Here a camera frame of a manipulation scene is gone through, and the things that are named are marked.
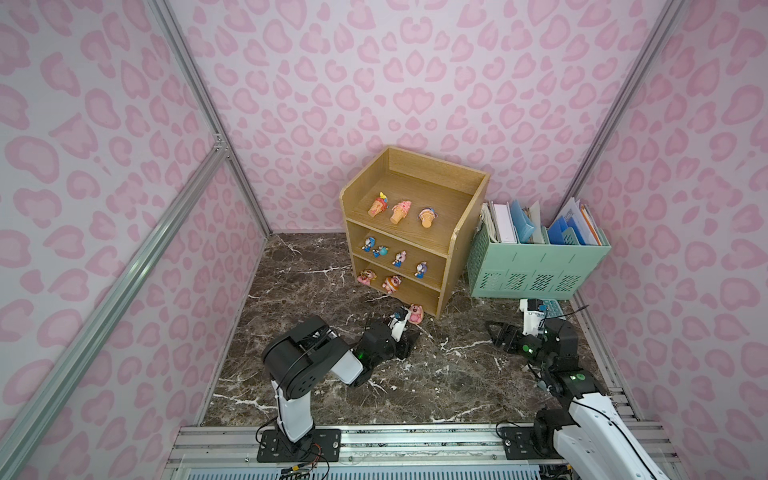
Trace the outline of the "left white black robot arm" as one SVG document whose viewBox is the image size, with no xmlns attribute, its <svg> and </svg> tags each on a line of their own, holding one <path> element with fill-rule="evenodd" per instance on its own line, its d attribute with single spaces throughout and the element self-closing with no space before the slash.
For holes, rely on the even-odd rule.
<svg viewBox="0 0 768 480">
<path fill-rule="evenodd" d="M 294 449 L 305 446 L 315 427 L 311 392 L 318 383 L 332 374 L 347 386 L 365 384 L 382 363 L 407 359 L 419 337 L 400 313 L 368 325 L 354 345 L 317 315 L 276 337 L 262 362 L 277 400 L 279 434 Z"/>
</svg>

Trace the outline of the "small purple figure toy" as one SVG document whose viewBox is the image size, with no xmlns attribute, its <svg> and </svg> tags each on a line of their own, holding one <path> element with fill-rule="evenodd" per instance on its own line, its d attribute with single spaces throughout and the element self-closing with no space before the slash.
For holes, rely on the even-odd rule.
<svg viewBox="0 0 768 480">
<path fill-rule="evenodd" d="M 428 272 L 428 264 L 426 261 L 421 261 L 416 266 L 416 271 L 414 273 L 414 276 L 418 279 L 423 279 Z"/>
</svg>

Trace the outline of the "wooden three-tier shelf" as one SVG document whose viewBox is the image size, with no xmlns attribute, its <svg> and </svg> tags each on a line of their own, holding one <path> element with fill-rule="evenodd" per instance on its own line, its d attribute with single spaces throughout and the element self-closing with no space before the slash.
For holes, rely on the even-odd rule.
<svg viewBox="0 0 768 480">
<path fill-rule="evenodd" d="M 441 315 L 468 258 L 488 173 L 388 147 L 341 191 L 360 283 Z"/>
</svg>

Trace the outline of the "blue pink pig figure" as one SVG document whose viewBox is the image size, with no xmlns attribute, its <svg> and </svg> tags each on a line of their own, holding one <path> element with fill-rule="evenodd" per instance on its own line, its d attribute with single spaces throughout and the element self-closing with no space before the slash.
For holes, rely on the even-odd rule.
<svg viewBox="0 0 768 480">
<path fill-rule="evenodd" d="M 396 268 L 400 268 L 405 263 L 406 258 L 407 258 L 407 252 L 405 250 L 402 250 L 395 255 L 392 265 Z"/>
</svg>

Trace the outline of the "pink round toy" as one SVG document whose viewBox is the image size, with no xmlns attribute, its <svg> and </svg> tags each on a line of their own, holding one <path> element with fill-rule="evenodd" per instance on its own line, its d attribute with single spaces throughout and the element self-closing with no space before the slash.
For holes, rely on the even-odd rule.
<svg viewBox="0 0 768 480">
<path fill-rule="evenodd" d="M 419 304 L 411 304 L 406 320 L 412 324 L 420 324 L 424 318 L 424 309 Z"/>
</svg>

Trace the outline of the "sprinkled ice cream cone toy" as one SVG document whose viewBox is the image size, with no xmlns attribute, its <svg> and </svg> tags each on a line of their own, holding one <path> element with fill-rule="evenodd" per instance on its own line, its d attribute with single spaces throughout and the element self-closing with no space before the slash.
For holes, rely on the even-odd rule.
<svg viewBox="0 0 768 480">
<path fill-rule="evenodd" d="M 368 215 L 372 218 L 386 211 L 388 208 L 388 197 L 380 192 L 378 196 L 372 202 L 372 205 L 368 209 Z"/>
</svg>

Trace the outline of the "pink ice cream cone toy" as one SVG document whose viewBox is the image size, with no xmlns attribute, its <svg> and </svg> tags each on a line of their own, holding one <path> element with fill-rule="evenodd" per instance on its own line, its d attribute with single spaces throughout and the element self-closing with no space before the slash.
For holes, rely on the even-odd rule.
<svg viewBox="0 0 768 480">
<path fill-rule="evenodd" d="M 409 200 L 400 201 L 392 208 L 390 222 L 398 225 L 409 213 L 412 202 Z"/>
</svg>

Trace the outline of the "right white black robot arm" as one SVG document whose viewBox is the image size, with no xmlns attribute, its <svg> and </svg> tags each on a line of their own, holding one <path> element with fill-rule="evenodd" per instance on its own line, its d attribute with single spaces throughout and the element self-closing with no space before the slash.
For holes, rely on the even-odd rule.
<svg viewBox="0 0 768 480">
<path fill-rule="evenodd" d="M 626 426 L 602 384 L 579 363 L 579 336 L 563 317 L 545 318 L 535 334 L 487 322 L 492 343 L 528 361 L 537 385 L 559 403 L 530 427 L 498 426 L 508 460 L 561 458 L 583 479 L 666 479 Z"/>
</svg>

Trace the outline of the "pink red toy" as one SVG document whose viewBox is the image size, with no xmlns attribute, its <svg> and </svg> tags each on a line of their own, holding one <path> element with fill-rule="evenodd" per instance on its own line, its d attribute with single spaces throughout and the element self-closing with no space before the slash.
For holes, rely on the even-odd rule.
<svg viewBox="0 0 768 480">
<path fill-rule="evenodd" d="M 402 284 L 402 277 L 399 275 L 391 275 L 387 276 L 383 283 L 382 288 L 386 292 L 387 295 L 393 295 L 398 291 Z"/>
</svg>

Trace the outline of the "small blue figure toy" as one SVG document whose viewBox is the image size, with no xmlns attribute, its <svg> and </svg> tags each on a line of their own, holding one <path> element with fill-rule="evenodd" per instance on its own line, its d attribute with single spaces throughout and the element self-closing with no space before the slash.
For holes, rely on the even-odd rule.
<svg viewBox="0 0 768 480">
<path fill-rule="evenodd" d="M 373 236 L 369 236 L 366 238 L 364 245 L 362 247 L 362 250 L 364 252 L 372 253 L 373 255 L 376 255 L 376 240 Z"/>
</svg>

